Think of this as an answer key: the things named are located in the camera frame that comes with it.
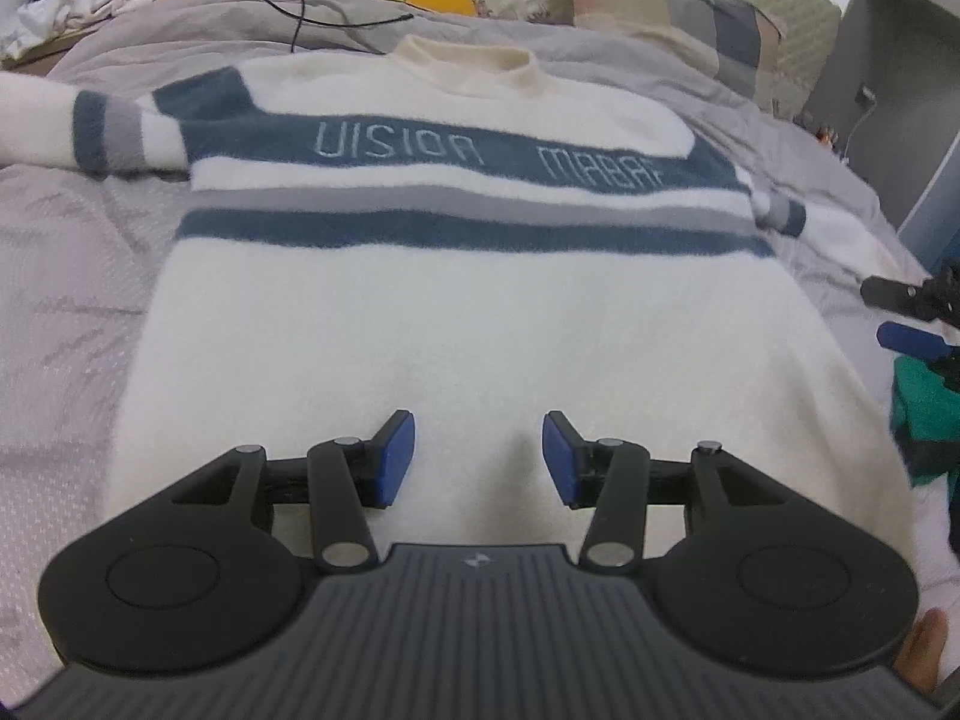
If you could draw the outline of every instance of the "cord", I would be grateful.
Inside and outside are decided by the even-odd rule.
[[[856,135],[856,132],[858,129],[860,129],[860,125],[863,124],[863,122],[866,122],[867,119],[870,119],[870,114],[872,114],[872,112],[874,112],[876,109],[877,103],[874,102],[874,104],[870,106],[869,110],[867,110],[867,112],[857,120],[856,124],[853,124],[853,129],[851,129],[850,135],[847,136],[846,145],[843,147],[843,154],[840,155],[840,161],[844,164],[846,164],[847,152],[850,150],[850,143],[853,141],[853,136]]]
[[[299,9],[299,14],[291,13],[289,10],[281,8],[273,0],[260,0],[265,2],[267,5],[270,5],[272,9],[277,11],[277,13],[282,13],[290,19],[296,19],[296,29],[294,29],[294,36],[290,41],[290,53],[293,53],[296,50],[296,38],[299,37],[301,33],[301,28],[305,23],[310,23],[315,26],[329,26],[334,29],[362,29],[367,28],[368,26],[382,26],[387,25],[388,23],[397,23],[397,22],[406,22],[411,20],[414,17],[412,13],[404,13],[402,16],[395,16],[392,19],[378,20],[378,22],[361,22],[361,23],[331,23],[331,22],[318,22],[318,20],[313,20],[306,18],[306,0],[299,0],[301,8]]]

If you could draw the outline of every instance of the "black cable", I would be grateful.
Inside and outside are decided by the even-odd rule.
[[[315,25],[315,26],[329,26],[330,28],[334,28],[334,29],[362,29],[362,28],[367,28],[368,26],[383,26],[383,25],[387,25],[388,23],[406,22],[407,20],[411,20],[411,18],[414,17],[414,14],[412,13],[404,13],[402,16],[395,16],[392,19],[384,19],[384,20],[380,20],[379,22],[361,22],[361,23],[318,22],[318,20],[306,18],[306,0],[299,0],[299,2],[301,3],[301,12],[299,12],[299,15],[296,13],[291,13],[289,10],[285,10],[284,8],[281,8],[273,0],[260,0],[260,1],[265,2],[267,5],[270,5],[272,9],[277,11],[277,13],[282,13],[283,15],[285,15],[290,19],[296,19],[296,29],[294,29],[294,36],[293,36],[293,39],[290,41],[290,53],[293,53],[296,50],[296,38],[299,37],[299,33],[301,33],[301,28],[304,26],[305,23],[310,23],[311,25]]]

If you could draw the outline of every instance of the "wall outlet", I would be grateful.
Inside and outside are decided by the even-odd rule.
[[[867,108],[877,104],[877,95],[867,84],[861,83],[860,88],[856,90],[856,104]]]

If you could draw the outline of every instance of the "metal screw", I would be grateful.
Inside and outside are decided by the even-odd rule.
[[[328,565],[335,568],[355,568],[370,558],[370,551],[356,541],[336,541],[320,553]]]
[[[619,568],[631,562],[636,552],[619,541],[601,541],[587,550],[587,559],[594,565],[605,568]]]

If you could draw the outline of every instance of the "gray bed sheet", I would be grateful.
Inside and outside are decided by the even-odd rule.
[[[317,20],[380,20],[410,10],[373,0],[315,0]],[[300,50],[388,52],[403,35],[529,47],[550,74],[666,103],[762,182],[864,221],[915,280],[925,272],[880,215],[874,192],[813,138],[637,40],[562,26],[428,14],[373,29],[306,25]],[[288,52],[294,23],[255,0],[165,0],[85,38],[51,73],[137,97],[161,84]],[[0,701],[8,706],[58,661],[35,606],[50,557],[98,520],[116,407],[152,284],[195,200],[183,176],[132,179],[14,166],[0,170]],[[797,241],[776,254],[821,311],[878,403],[892,356],[853,275]]]

